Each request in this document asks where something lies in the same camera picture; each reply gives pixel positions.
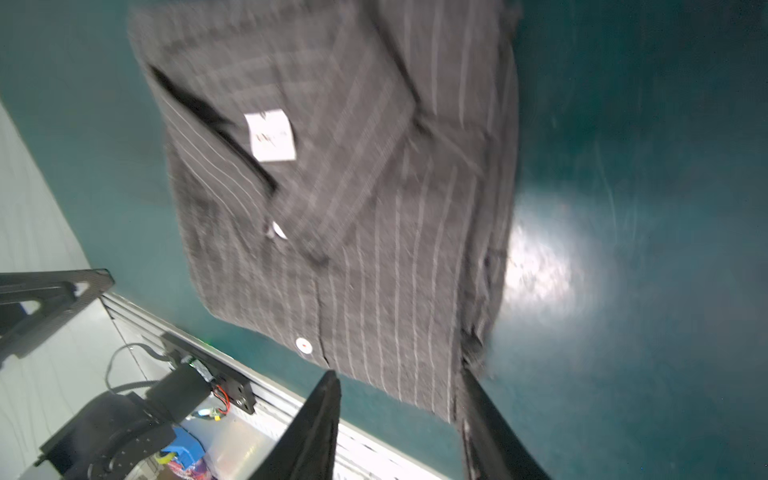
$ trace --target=teal tabletop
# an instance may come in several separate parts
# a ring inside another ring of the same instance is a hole
[[[306,395],[319,368],[195,296],[129,3],[3,2],[0,98],[117,293]],[[766,3],[523,11],[521,161],[483,386],[556,479],[768,478]],[[462,477],[450,425],[350,379],[342,408]]]

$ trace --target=white tag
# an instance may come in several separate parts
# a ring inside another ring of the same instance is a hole
[[[250,131],[250,151],[260,162],[296,160],[296,146],[286,112],[245,114]]]

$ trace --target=white floor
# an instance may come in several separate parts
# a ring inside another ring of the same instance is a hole
[[[89,268],[2,104],[0,205],[0,272]],[[24,359],[5,360],[0,369],[0,478],[20,476],[38,457],[39,446],[105,390],[107,362],[123,344],[97,301]],[[147,378],[134,355],[140,354],[121,353],[115,361],[113,385]]]

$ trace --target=white button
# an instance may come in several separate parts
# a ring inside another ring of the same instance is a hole
[[[283,233],[283,229],[280,228],[280,225],[272,222],[272,228],[275,230],[275,233],[277,233],[278,237],[282,238],[283,240],[288,240],[288,237],[286,237],[286,234]]]
[[[309,340],[299,337],[296,339],[296,347],[299,349],[301,353],[305,353],[309,355],[312,353],[312,343],[310,343]]]

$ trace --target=striped shirt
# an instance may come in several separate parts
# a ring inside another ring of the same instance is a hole
[[[134,16],[212,314],[455,418],[506,264],[518,113],[502,9],[223,0]],[[296,160],[260,163],[245,115],[275,109]]]

